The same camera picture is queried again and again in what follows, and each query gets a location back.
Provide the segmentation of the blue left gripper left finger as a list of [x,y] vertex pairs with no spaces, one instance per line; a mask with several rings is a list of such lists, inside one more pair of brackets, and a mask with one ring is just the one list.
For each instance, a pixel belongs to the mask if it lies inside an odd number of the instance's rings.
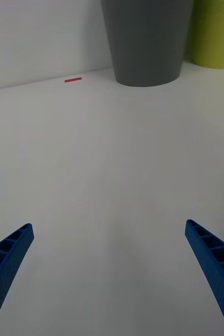
[[32,224],[27,223],[0,241],[0,309],[33,240]]

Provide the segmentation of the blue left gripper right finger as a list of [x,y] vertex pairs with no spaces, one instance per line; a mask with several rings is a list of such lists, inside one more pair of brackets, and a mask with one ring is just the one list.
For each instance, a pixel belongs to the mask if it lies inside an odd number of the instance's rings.
[[191,219],[186,222],[185,236],[224,317],[224,242]]

